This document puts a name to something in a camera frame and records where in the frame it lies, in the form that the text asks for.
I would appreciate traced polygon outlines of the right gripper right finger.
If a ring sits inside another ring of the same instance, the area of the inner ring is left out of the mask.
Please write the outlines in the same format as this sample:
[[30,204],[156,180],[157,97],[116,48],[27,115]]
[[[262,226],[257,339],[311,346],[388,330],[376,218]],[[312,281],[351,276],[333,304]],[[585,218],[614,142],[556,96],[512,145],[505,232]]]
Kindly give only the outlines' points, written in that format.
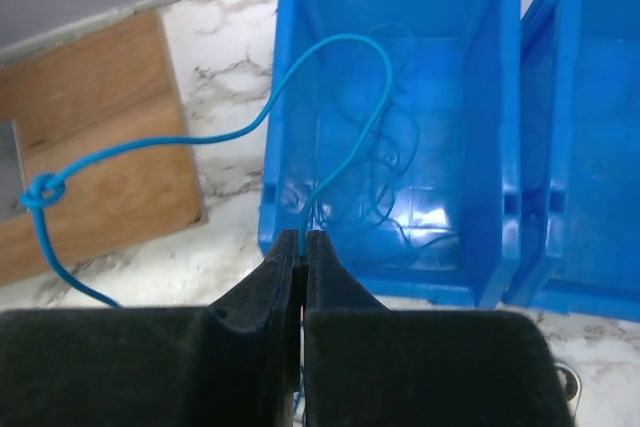
[[548,345],[509,311],[392,310],[306,239],[310,426],[569,426]]

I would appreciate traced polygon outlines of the wooden base board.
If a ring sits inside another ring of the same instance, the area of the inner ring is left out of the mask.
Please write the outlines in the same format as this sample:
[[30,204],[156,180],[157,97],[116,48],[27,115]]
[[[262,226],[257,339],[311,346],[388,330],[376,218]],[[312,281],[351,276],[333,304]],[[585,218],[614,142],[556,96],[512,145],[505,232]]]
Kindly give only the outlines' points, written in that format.
[[[160,17],[138,14],[3,66],[1,117],[16,125],[27,180],[125,142],[184,135]],[[203,215],[192,151],[166,146],[74,175],[46,220],[58,258],[71,266],[196,225]]]

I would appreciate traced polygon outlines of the blue storage bin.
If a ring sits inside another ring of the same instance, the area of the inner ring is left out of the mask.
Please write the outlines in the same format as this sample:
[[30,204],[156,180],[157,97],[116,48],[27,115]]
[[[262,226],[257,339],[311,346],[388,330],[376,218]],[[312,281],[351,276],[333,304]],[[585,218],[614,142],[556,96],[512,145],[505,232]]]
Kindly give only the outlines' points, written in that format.
[[258,243],[492,308],[520,260],[520,0],[278,0]]
[[639,317],[639,0],[521,22],[522,258],[503,300]]

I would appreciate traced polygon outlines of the grey metal stand bracket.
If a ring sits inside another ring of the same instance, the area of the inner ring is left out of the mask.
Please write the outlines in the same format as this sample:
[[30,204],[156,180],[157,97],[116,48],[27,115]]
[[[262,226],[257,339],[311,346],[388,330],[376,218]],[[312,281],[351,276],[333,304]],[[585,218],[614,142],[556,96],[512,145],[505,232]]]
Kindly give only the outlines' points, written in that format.
[[24,192],[24,172],[13,120],[0,127],[0,222],[8,222],[26,212],[20,201]]

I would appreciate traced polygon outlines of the blue storage bin left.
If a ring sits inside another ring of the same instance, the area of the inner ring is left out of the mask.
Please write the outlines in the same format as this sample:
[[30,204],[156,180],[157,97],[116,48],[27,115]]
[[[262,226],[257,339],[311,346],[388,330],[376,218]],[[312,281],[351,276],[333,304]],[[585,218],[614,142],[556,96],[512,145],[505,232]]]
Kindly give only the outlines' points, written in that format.
[[520,0],[278,0],[258,243],[492,308],[520,260]]

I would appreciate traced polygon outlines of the blue storage bin right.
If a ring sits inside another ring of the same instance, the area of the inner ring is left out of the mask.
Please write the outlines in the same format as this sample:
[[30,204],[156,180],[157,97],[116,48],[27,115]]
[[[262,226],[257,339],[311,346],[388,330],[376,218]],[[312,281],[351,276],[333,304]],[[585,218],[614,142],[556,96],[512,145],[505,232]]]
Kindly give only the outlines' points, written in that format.
[[639,317],[639,0],[521,22],[522,258],[503,300]]

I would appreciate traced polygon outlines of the long ratchet chrome wrench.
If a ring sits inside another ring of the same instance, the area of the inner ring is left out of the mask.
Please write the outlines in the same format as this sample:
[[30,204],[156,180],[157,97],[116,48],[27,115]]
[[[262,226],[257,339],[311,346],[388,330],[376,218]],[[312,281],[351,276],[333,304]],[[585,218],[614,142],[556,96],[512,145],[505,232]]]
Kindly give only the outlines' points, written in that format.
[[575,369],[564,362],[556,362],[555,368],[563,389],[565,401],[572,414],[575,414],[582,394],[581,379]]

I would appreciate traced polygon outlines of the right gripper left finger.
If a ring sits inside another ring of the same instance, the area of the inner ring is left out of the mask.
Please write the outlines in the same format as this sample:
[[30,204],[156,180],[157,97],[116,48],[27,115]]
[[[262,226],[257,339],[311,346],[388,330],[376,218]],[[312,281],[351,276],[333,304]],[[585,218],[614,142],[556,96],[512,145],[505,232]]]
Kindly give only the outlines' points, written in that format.
[[209,305],[8,310],[5,426],[288,426],[298,235]]

